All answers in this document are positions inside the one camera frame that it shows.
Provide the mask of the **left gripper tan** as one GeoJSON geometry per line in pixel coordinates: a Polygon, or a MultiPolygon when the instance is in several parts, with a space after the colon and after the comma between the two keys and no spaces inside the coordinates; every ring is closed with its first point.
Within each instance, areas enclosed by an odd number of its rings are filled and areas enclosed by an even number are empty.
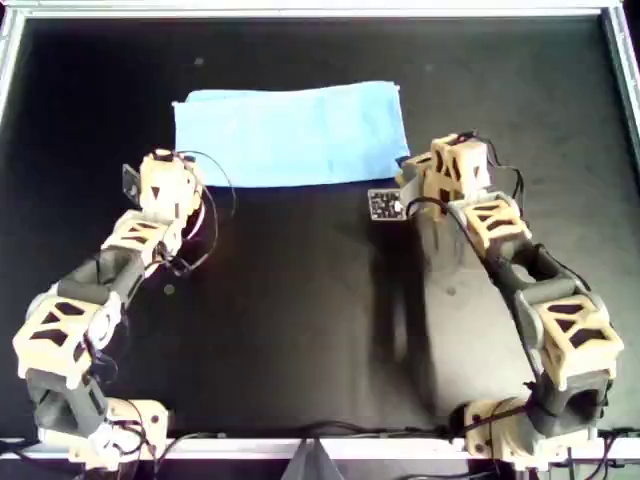
{"type": "Polygon", "coordinates": [[[142,160],[140,206],[151,220],[187,220],[201,204],[195,163],[182,154],[157,149],[142,160]]]}

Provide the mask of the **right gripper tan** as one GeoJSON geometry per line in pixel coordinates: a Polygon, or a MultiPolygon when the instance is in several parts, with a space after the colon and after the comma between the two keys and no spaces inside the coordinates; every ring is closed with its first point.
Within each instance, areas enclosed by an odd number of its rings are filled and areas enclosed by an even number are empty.
{"type": "Polygon", "coordinates": [[[430,195],[441,201],[470,199],[491,184],[488,147],[475,137],[450,134],[431,142],[431,153],[408,159],[408,179],[430,169],[430,195]]]}

